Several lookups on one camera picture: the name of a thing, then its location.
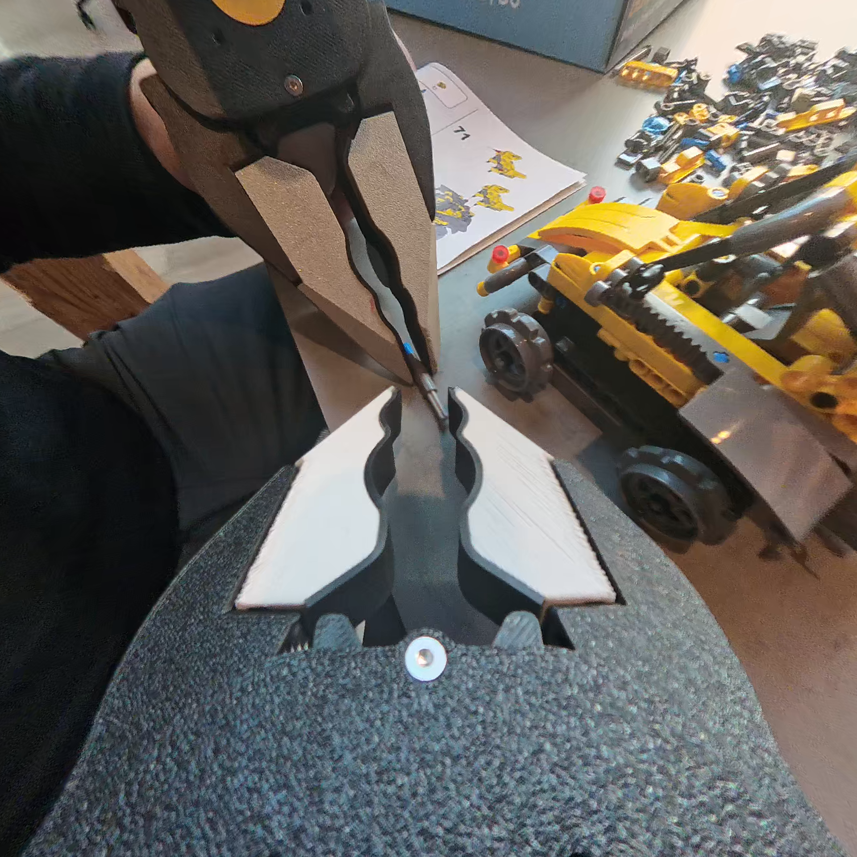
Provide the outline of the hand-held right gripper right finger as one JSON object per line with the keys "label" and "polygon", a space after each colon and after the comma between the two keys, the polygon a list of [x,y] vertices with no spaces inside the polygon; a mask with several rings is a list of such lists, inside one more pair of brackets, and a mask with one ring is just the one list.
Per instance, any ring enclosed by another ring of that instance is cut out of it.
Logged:
{"label": "hand-held right gripper right finger", "polygon": [[616,589],[553,456],[462,389],[449,390],[466,491],[458,579],[473,606],[615,604]]}

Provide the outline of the pile of loose toy bricks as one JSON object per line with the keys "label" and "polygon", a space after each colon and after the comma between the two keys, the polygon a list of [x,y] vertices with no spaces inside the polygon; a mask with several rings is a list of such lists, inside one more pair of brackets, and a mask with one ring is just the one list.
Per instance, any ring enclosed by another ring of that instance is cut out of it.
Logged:
{"label": "pile of loose toy bricks", "polygon": [[[646,185],[730,185],[757,168],[802,177],[855,152],[854,48],[820,58],[814,40],[768,33],[736,50],[718,96],[698,58],[672,58],[666,47],[632,52],[625,62],[672,65],[680,74],[668,90],[635,87],[658,98],[624,141],[616,166]],[[624,63],[612,71],[619,83]]]}

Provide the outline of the person's left hand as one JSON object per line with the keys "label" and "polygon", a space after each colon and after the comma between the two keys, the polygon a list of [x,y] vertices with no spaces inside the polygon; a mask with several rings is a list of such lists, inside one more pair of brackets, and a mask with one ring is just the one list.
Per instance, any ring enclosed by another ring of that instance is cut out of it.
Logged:
{"label": "person's left hand", "polygon": [[142,91],[141,84],[153,77],[155,69],[149,59],[142,58],[134,65],[127,90],[134,126],[161,167],[182,186],[195,192],[196,188],[181,164],[164,121]]}

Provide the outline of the small grey toy connector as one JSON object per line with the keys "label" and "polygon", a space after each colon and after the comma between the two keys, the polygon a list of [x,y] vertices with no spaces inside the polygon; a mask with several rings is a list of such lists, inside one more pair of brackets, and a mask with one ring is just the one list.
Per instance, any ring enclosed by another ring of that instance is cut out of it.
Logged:
{"label": "small grey toy connector", "polygon": [[441,395],[434,383],[433,376],[424,369],[420,369],[415,374],[416,385],[418,386],[423,399],[431,410],[435,421],[442,428],[448,425],[448,414],[444,402],[441,400]]}

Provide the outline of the yellow toy brick vehicle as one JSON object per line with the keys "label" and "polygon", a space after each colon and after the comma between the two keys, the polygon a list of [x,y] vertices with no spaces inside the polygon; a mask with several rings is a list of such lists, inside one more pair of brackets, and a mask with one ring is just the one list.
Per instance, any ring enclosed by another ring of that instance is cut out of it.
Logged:
{"label": "yellow toy brick vehicle", "polygon": [[617,429],[628,511],[676,548],[750,517],[774,549],[855,549],[855,152],[797,178],[587,200],[492,252],[526,279],[479,349],[520,398],[552,382]]}

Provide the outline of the person's black clothing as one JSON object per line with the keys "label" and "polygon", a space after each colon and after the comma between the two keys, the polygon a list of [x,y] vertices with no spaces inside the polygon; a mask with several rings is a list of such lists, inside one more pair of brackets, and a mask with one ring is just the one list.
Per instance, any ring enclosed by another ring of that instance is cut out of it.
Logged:
{"label": "person's black clothing", "polygon": [[325,428],[272,280],[174,284],[81,347],[2,353],[1,846],[17,855],[191,555]]}

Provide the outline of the grey desk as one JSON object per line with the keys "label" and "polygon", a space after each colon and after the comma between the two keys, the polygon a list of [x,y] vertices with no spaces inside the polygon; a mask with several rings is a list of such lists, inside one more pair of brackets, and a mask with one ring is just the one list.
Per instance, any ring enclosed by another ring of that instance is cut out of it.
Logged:
{"label": "grey desk", "polygon": [[[656,95],[493,42],[391,14],[417,67],[438,62],[455,72],[490,110],[537,150],[587,174],[607,198],[647,200],[615,160],[650,113]],[[685,2],[653,34],[653,48],[699,59],[711,91],[737,57],[734,47],[766,33],[819,42],[829,57],[855,47],[852,2]],[[437,384],[462,387],[536,444],[573,463],[596,483],[631,528],[616,481],[617,429],[589,405],[548,387],[530,402],[512,400],[486,379],[477,339],[488,311],[530,312],[535,293],[520,281],[489,298],[477,295],[490,253],[483,251],[439,282],[441,370]],[[454,475],[454,440],[440,434],[423,399],[403,391],[397,480],[387,492],[395,549],[394,596],[408,630],[432,627],[463,642],[487,641],[492,624],[458,589],[455,554],[464,499]],[[807,558],[771,559],[749,520],[722,546],[666,553],[723,628],[753,683],[782,755],[807,798],[855,855],[855,553],[837,556],[816,537]]]}

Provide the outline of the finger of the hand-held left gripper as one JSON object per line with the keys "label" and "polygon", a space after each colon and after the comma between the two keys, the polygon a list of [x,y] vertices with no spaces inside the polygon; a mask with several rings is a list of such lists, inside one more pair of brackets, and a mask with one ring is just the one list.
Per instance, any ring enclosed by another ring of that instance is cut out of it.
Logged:
{"label": "finger of the hand-held left gripper", "polygon": [[354,271],[345,233],[314,174],[264,156],[237,171],[237,180],[294,268],[301,293],[384,370],[411,382],[399,341]]}
{"label": "finger of the hand-held left gripper", "polygon": [[361,120],[345,166],[382,261],[382,282],[399,306],[400,337],[433,375],[441,346],[434,223],[393,112]]}

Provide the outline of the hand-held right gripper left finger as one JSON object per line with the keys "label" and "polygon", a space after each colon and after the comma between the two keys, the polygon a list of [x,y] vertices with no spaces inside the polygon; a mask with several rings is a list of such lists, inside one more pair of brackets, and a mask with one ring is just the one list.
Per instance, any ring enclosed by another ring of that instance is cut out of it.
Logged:
{"label": "hand-held right gripper left finger", "polygon": [[400,391],[386,389],[298,461],[239,589],[240,610],[375,610],[387,599],[383,495],[401,412]]}

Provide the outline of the person's left forearm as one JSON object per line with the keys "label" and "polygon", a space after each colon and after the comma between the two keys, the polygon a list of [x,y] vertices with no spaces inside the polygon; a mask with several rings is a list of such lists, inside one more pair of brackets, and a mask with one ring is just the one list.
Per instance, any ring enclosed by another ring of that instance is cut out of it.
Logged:
{"label": "person's left forearm", "polygon": [[1,271],[233,238],[134,116],[140,52],[21,56],[1,67]]}

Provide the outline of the wooden post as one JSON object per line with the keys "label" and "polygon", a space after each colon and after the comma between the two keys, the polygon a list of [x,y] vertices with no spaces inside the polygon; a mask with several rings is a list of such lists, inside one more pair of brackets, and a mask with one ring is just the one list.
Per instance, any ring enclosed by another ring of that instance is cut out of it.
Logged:
{"label": "wooden post", "polygon": [[169,285],[134,251],[19,264],[3,280],[80,339],[144,312]]}

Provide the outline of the blue cardboard box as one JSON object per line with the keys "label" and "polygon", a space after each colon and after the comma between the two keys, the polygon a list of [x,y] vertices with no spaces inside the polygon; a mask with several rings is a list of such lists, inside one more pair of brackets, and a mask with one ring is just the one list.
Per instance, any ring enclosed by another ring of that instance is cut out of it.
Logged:
{"label": "blue cardboard box", "polygon": [[605,72],[681,1],[386,1],[404,16]]}

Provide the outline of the long yellow toy brick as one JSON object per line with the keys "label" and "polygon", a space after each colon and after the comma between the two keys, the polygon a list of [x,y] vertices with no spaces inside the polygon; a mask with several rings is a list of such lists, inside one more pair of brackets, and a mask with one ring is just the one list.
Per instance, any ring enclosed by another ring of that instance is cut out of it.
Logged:
{"label": "long yellow toy brick", "polygon": [[630,60],[618,72],[618,80],[626,85],[648,90],[668,90],[674,85],[680,70],[672,65]]}

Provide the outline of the toy brick instruction booklet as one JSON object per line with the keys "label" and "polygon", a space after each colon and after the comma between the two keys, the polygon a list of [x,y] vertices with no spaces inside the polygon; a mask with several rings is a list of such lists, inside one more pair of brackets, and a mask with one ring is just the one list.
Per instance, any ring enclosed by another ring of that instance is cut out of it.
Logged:
{"label": "toy brick instruction booklet", "polygon": [[416,71],[434,158],[439,275],[584,187],[586,175],[512,132],[445,66]]}

